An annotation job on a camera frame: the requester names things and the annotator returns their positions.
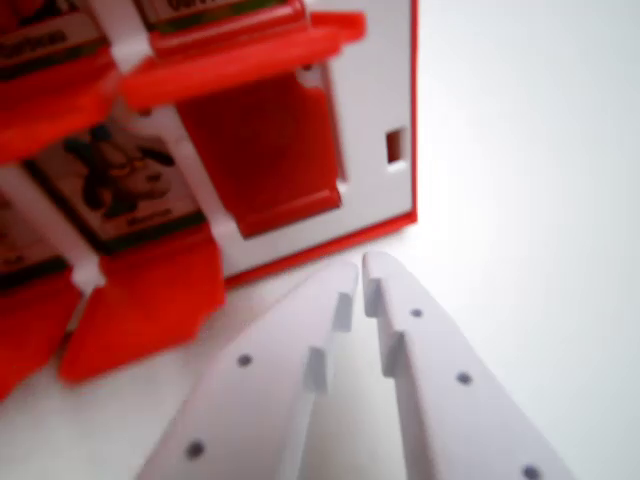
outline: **rectangular slot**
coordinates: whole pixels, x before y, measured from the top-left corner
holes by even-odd
[[[387,162],[391,165],[407,156],[407,127],[387,132]]]

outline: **red compartment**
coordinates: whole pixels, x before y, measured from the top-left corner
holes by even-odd
[[[313,13],[306,22],[296,15],[287,17],[287,27],[234,42],[205,46],[202,38],[218,38],[214,33],[181,48],[177,42],[123,81],[134,108],[177,103],[245,236],[340,206],[328,99],[321,88],[300,85],[293,72],[362,38],[365,18]],[[212,31],[220,34],[219,27]]]
[[[322,89],[305,88],[287,74],[182,102],[178,109],[243,235],[340,206],[336,145]]]
[[[69,274],[33,280],[0,297],[0,399],[49,362],[81,298]]]
[[[0,83],[0,164],[33,155],[101,122],[119,73],[108,48]]]
[[[60,365],[80,382],[192,339],[222,305],[218,247],[199,226],[104,258],[96,289]]]

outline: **cartoon character picture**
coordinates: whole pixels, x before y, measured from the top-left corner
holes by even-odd
[[[149,146],[116,139],[105,124],[89,130],[89,139],[69,138],[64,151],[87,170],[82,200],[105,219],[138,210],[140,202],[158,200],[169,193],[171,181],[158,167],[172,167],[174,159]]]

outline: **white notched strip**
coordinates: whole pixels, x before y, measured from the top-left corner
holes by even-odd
[[[357,280],[357,265],[329,264],[215,355],[138,479],[296,479]]]
[[[366,314],[396,384],[410,480],[570,480],[455,321],[398,260],[367,253]]]

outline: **white tabletop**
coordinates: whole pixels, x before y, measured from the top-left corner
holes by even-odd
[[[343,255],[404,261],[585,480],[640,475],[639,20],[634,0],[423,1],[420,222]],[[191,345],[73,390],[53,365],[28,380],[0,405],[0,478],[132,478],[207,357],[318,265],[231,292]],[[304,478],[402,478],[356,310]]]

